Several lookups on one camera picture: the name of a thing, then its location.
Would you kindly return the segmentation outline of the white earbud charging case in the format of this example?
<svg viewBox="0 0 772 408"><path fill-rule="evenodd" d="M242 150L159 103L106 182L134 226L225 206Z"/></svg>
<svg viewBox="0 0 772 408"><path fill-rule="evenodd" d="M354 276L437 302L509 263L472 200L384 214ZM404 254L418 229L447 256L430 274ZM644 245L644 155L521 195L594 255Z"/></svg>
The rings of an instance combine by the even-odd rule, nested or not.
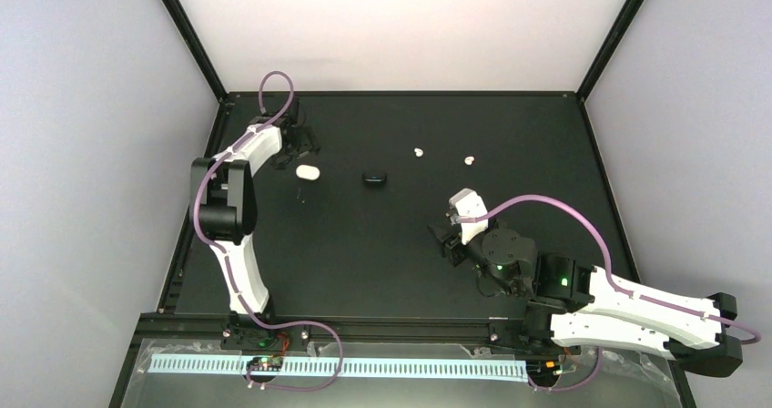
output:
<svg viewBox="0 0 772 408"><path fill-rule="evenodd" d="M295 174L299 179L315 181L320 178L320 169L312 165L298 165Z"/></svg>

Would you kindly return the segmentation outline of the black earbud charging case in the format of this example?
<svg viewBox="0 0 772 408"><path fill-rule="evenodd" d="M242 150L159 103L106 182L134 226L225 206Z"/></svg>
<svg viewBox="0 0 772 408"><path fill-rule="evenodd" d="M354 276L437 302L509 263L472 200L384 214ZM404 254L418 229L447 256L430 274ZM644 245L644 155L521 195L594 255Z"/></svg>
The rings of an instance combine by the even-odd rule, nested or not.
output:
<svg viewBox="0 0 772 408"><path fill-rule="evenodd" d="M386 173L363 173L361 178L363 183L369 186L382 186L388 181Z"/></svg>

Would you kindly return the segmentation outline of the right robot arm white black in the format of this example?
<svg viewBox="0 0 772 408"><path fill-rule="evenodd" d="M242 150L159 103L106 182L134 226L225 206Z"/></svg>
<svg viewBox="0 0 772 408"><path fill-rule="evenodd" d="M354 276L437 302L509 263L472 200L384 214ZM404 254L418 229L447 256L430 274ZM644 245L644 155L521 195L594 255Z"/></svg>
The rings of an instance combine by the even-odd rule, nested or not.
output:
<svg viewBox="0 0 772 408"><path fill-rule="evenodd" d="M728 377L743 362L741 341L728 334L736 298L723 292L694 298L646 287L553 252L493 224L431 224L441 255L452 266L469 262L489 297L524 305L515 332L526 352L550 355L579 345L656 355L683 370Z"/></svg>

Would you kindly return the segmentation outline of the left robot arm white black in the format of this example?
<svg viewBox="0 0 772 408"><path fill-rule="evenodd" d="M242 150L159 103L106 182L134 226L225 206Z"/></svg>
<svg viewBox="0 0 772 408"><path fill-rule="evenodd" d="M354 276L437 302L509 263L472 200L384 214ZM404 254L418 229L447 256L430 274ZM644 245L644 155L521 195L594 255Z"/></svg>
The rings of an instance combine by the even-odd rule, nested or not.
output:
<svg viewBox="0 0 772 408"><path fill-rule="evenodd" d="M282 338L273 327L273 305L254 249L254 176L264 165L281 169L318 149L300 120L300 102L292 99L277 112L260 109L233 144L191 164L189 217L199 239L215 254L229 292L224 349L257 351Z"/></svg>

